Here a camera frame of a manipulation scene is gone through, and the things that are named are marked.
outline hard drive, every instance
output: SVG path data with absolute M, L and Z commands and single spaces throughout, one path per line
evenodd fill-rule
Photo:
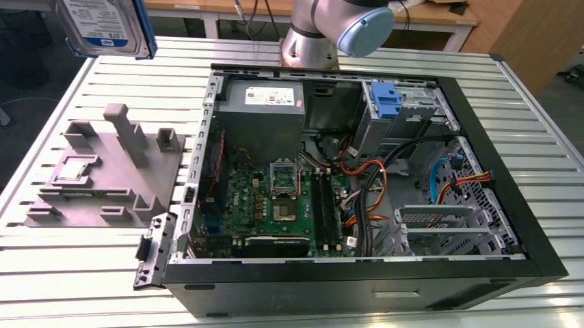
M 154 32 L 143 0 L 49 0 L 77 56 L 151 59 Z

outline wire bundle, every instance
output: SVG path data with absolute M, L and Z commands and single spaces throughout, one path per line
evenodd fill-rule
M 455 138 L 453 135 L 436 135 L 415 138 L 396 148 L 393 148 L 392 152 L 385 156 L 381 164 L 384 168 L 389 167 L 393 161 L 416 145 L 421 142 L 427 141 L 451 141 Z M 373 174 L 371 174 L 365 186 L 363 188 L 363 192 L 359 194 L 359 198 L 356 200 L 356 221 L 359 226 L 359 238 L 357 238 L 357 255 L 359 256 L 372 256 L 373 255 L 373 231 L 371 224 L 371 216 L 369 210 L 367 208 L 367 192 L 373 185 L 373 181 L 376 180 L 377 175 L 380 174 L 380 167 L 376 168 Z
M 464 178 L 456 179 L 453 183 L 448 183 L 441 188 L 439 198 L 436 199 L 436 205 L 440 205 L 443 200 L 445 199 L 448 191 L 452 189 L 452 186 L 461 186 L 466 183 L 476 183 L 476 182 L 488 182 L 491 181 L 491 174 L 490 172 L 483 172 L 480 174 L 476 174 L 474 176 L 466 176 Z
M 387 215 L 372 214 L 369 218 L 375 221 L 389 220 L 391 217 Z M 357 224 L 357 216 L 352 216 L 349 220 L 345 222 L 345 227 L 351 228 Z
M 365 162 L 364 164 L 361 164 L 361 166 L 357 167 L 356 169 L 349 169 L 349 168 L 347 168 L 345 163 L 344 163 L 344 161 L 343 161 L 343 158 L 344 158 L 344 156 L 345 156 L 345 154 L 347 154 L 347 150 L 349 149 L 349 146 L 351 146 L 352 142 L 353 142 L 353 138 L 351 138 L 349 143 L 348 143 L 348 145 L 347 145 L 347 147 L 345 147 L 345 149 L 344 149 L 344 151 L 341 152 L 341 155 L 340 155 L 340 157 L 341 157 L 341 170 L 343 170 L 343 172 L 344 172 L 345 174 L 349 174 L 351 176 L 353 176 L 353 175 L 357 175 L 357 174 L 364 173 L 364 172 L 371 168 L 372 165 L 376 165 L 376 166 L 379 167 L 377 170 L 383 173 L 383 176 L 384 176 L 384 187 L 381 188 L 380 195 L 379 195 L 379 197 L 377 197 L 376 203 L 373 203 L 373 205 L 367 209 L 367 211 L 368 211 L 369 213 L 372 213 L 372 212 L 379 208 L 379 206 L 380 206 L 380 204 L 381 204 L 381 201 L 383 201 L 383 199 L 384 199 L 385 189 L 387 189 L 387 187 L 388 187 L 388 173 L 385 172 L 385 166 L 384 166 L 384 163 L 383 163 L 381 161 L 376 160 L 376 159 L 375 159 L 375 160 L 371 160 L 371 161 L 367 161 L 367 162 Z M 356 223 L 357 223 L 357 215 L 353 215 L 353 216 L 349 218 L 349 220 L 347 220 L 347 222 L 345 222 L 345 226 L 347 226 L 347 227 L 351 227 L 351 226 L 355 225 Z

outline black cable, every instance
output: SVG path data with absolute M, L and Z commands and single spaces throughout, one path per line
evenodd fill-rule
M 246 25 L 246 24 L 240 23 L 240 22 L 237 22 L 237 21 L 234 22 L 234 21 L 232 21 L 232 20 L 229 20 L 228 23 L 232 25 L 232 27 L 233 27 L 234 29 L 237 29 L 238 32 L 241 32 L 241 33 L 244 33 L 244 34 L 248 34 L 246 31 L 242 31 L 242 30 L 240 29 L 240 27 L 238 27 L 238 26 L 244 26 L 244 25 Z M 249 30 L 252 31 L 252 35 L 248 35 L 248 38 L 249 38 L 250 40 L 252 40 L 252 38 L 256 38 L 256 37 L 260 35 L 260 33 L 262 33 L 264 28 L 266 27 L 266 25 L 268 25 L 268 22 L 264 22 L 264 25 L 262 25 L 262 27 L 260 28 L 260 31 L 258 31 L 258 32 L 254 32 L 253 29 L 249 29 Z
M 384 167 L 389 167 L 392 162 L 417 144 L 427 141 L 451 141 L 452 138 L 455 138 L 455 135 L 431 135 L 427 137 L 419 137 L 415 138 L 407 142 L 404 142 L 401 145 L 399 145 L 396 148 L 393 148 L 392 152 L 385 156 L 384 158 Z M 356 202 L 356 215 L 357 215 L 357 223 L 360 223 L 360 229 L 363 227 L 364 229 L 364 240 L 363 240 L 363 256 L 372 256 L 373 255 L 373 229 L 371 225 L 371 219 L 369 214 L 367 212 L 367 194 L 368 191 L 373 185 L 373 181 L 376 181 L 376 177 L 380 174 L 380 168 L 377 167 L 373 171 L 369 179 L 367 180 L 365 186 L 361 190 L 361 193 L 359 194 L 359 202 Z
M 246 34 L 252 38 L 252 40 L 254 40 L 256 38 L 252 36 L 252 34 L 249 32 L 249 25 L 252 24 L 252 21 L 254 20 L 257 12 L 258 12 L 258 0 L 256 0 L 256 2 L 254 2 L 254 10 L 252 11 L 252 16 L 249 17 L 249 21 L 248 21 L 248 25 L 246 25 Z
M 359 197 L 356 197 L 356 199 L 353 200 L 353 208 L 361 208 Z M 364 247 L 364 241 L 365 241 L 364 232 L 365 232 L 364 221 L 357 219 L 357 247 L 356 247 L 356 255 L 357 256 L 364 255 L 364 253 L 363 253 L 364 248 L 365 248 Z
M 327 169 L 328 166 L 323 165 L 321 162 L 314 158 L 313 154 L 310 154 L 308 151 L 301 150 L 301 153 L 304 156 L 309 157 L 309 159 L 312 159 L 316 162 L 316 165 L 319 165 L 319 167 L 321 169 Z
M 281 33 L 278 32 L 278 28 L 276 27 L 274 15 L 272 15 L 270 4 L 268 3 L 268 0 L 264 0 L 264 2 L 266 2 L 268 13 L 270 14 L 272 26 L 274 27 L 276 36 L 278 37 L 278 40 L 280 40 Z
M 317 134 L 316 137 L 314 137 L 314 146 L 317 148 L 319 154 L 321 154 L 323 159 L 332 166 L 332 168 L 336 169 L 337 168 L 336 167 L 336 162 L 327 155 L 325 149 L 323 148 L 323 145 L 321 145 L 321 141 L 323 141 L 323 134 Z
M 404 7 L 404 10 L 405 10 L 405 26 L 404 26 L 404 29 L 401 30 L 401 33 L 400 33 L 400 39 L 399 39 L 399 45 L 400 45 L 401 40 L 404 39 L 404 35 L 411 30 L 411 11 L 408 9 L 408 6 L 404 4 L 403 0 L 397 0 L 397 2 L 400 2 L 401 6 Z

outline sticker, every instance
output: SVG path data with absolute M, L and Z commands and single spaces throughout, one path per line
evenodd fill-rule
M 198 5 L 174 5 L 174 7 L 182 9 L 201 9 L 201 6 Z
M 347 151 L 353 155 L 357 156 L 357 149 L 355 149 L 352 146 L 347 149 Z
M 472 20 L 457 20 L 456 24 L 457 25 L 476 25 L 476 22 L 474 22 Z
M 249 87 L 246 105 L 294 106 L 294 89 L 289 87 Z
M 347 246 L 357 247 L 357 238 L 356 237 L 348 237 L 347 238 Z
M 65 0 L 63 2 L 77 29 L 91 44 L 117 47 L 129 44 L 129 34 L 118 10 L 109 0 Z
M 89 168 L 89 163 L 83 161 L 67 161 L 57 178 L 59 180 L 79 181 Z

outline aluminum table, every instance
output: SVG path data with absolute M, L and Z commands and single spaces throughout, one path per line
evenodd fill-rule
M 381 49 L 340 55 L 341 69 L 455 77 L 570 271 L 461 312 L 194 318 L 167 290 L 133 291 L 142 228 L 27 228 L 26 212 L 69 143 L 71 120 L 99 132 L 107 103 L 126 103 L 146 133 L 189 135 L 201 119 L 210 64 L 278 65 L 278 44 L 158 38 L 154 60 L 89 59 L 0 195 L 0 327 L 228 325 L 274 327 L 582 327 L 584 313 L 584 161 L 504 62 L 488 55 Z M 188 138 L 188 152 L 193 138 Z M 186 164 L 189 153 L 185 153 Z M 184 194 L 181 168 L 173 199 Z

